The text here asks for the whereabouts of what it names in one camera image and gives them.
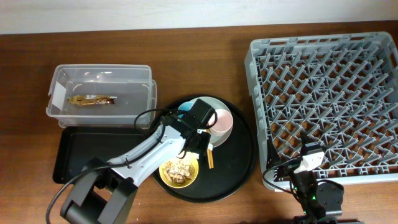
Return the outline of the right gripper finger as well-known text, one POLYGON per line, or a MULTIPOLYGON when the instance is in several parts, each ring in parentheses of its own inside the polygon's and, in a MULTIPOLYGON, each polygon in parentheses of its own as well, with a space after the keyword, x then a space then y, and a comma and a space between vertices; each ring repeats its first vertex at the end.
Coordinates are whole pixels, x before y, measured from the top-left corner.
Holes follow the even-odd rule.
POLYGON ((308 133, 305 131, 300 132, 300 138, 303 146, 311 143, 311 138, 308 136, 308 133))
POLYGON ((273 144, 272 138, 268 138, 267 140, 267 168, 271 168, 273 166, 280 164, 280 157, 278 152, 273 144))

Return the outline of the blue cup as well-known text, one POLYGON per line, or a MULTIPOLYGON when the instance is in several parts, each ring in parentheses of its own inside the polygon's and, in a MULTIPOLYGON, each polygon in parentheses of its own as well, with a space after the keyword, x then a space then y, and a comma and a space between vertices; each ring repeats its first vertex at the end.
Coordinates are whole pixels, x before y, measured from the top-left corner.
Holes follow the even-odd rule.
POLYGON ((178 117, 182 118, 183 116, 189 114, 189 111, 193 105, 194 105, 194 102, 192 102, 192 101, 186 101, 186 102, 182 103, 178 107, 178 117))

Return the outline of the pink cup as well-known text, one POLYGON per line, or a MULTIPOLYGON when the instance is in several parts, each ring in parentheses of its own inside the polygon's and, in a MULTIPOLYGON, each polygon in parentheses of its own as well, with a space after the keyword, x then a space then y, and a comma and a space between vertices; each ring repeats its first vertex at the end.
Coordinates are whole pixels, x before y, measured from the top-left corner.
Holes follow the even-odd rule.
POLYGON ((210 133, 214 136, 223 136, 233 127, 232 114, 224 109, 215 110, 215 114, 208 121, 210 133))

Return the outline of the wooden chopstick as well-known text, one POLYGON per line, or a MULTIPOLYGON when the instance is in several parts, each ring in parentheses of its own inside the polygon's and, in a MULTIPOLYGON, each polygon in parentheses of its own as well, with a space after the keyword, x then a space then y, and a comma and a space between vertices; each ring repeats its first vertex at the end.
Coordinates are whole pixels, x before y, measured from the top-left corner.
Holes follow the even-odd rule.
POLYGON ((212 166, 212 158, 211 158, 212 155, 211 155, 211 150, 209 148, 207 149, 206 154, 207 154, 207 158, 208 158, 208 167, 210 169, 212 169, 213 168, 213 166, 212 166))
POLYGON ((214 168, 213 151, 210 149, 208 150, 208 162, 209 162, 210 169, 213 169, 214 168))

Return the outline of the food scraps pile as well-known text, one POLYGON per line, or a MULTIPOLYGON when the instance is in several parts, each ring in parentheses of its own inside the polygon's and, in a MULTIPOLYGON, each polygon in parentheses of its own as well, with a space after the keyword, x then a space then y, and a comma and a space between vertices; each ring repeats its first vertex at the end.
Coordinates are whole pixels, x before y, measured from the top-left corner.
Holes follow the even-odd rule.
POLYGON ((173 160, 165 163, 162 173, 168 181, 182 185, 187 180, 193 179, 195 168, 188 160, 173 160))

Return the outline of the yellow bowl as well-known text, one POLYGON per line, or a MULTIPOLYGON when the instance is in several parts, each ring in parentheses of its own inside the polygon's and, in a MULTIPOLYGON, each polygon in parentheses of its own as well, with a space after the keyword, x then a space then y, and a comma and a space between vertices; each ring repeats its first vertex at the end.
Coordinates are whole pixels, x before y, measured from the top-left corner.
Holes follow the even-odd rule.
POLYGON ((168 180, 166 179, 165 175, 162 173, 162 169, 164 168, 164 165, 165 165, 166 162, 163 163, 163 164, 159 167, 159 175, 160 175, 161 180, 162 180, 167 186, 169 186, 169 187, 171 187, 171 188, 181 189, 181 188, 187 187, 187 186, 189 186, 190 184, 192 184, 192 183, 195 181, 196 177, 198 176, 199 165, 198 165, 198 159, 197 159, 196 154, 191 153, 191 152, 187 152, 183 158, 182 158, 182 156, 183 156, 183 153, 181 153, 181 155, 179 155, 178 157, 174 157, 174 158, 168 160, 168 161, 173 161, 173 160, 182 160, 182 159, 185 159, 185 160, 190 161, 190 162, 193 164, 193 166, 194 166, 194 168, 195 168, 195 173, 194 173, 194 175, 193 175, 193 179, 192 179, 192 180, 187 180, 187 181, 186 181, 184 184, 182 184, 182 185, 177 185, 177 184, 175 184, 175 183, 173 183, 173 182, 170 182, 170 181, 168 181, 168 180))

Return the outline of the gold foil wrapper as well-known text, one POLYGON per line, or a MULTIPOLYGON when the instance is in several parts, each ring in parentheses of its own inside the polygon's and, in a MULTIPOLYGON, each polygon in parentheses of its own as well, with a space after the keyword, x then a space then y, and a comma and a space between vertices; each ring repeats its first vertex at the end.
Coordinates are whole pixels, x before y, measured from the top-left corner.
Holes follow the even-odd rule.
POLYGON ((67 101, 73 105, 89 106, 89 105, 113 105, 117 96, 108 95, 75 95, 69 97, 67 101))

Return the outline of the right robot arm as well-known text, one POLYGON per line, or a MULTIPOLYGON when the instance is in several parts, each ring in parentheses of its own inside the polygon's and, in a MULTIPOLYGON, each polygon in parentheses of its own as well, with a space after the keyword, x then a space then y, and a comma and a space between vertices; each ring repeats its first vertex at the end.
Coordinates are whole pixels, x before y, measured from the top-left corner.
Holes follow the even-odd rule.
POLYGON ((268 185, 294 196, 303 210, 294 223, 338 223, 342 215, 344 187, 332 180, 317 180, 313 170, 323 161, 326 147, 301 134, 300 154, 282 161, 273 144, 267 140, 269 161, 262 179, 268 185))

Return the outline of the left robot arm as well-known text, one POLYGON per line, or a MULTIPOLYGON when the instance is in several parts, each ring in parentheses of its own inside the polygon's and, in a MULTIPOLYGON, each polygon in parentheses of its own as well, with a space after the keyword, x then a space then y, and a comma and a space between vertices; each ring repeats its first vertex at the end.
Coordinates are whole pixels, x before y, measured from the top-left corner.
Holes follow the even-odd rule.
POLYGON ((92 159, 67 184, 72 186, 60 209, 69 223, 125 223, 138 187, 162 164, 205 152, 209 120, 215 109, 196 100, 188 111, 171 110, 143 142, 107 162, 92 159))

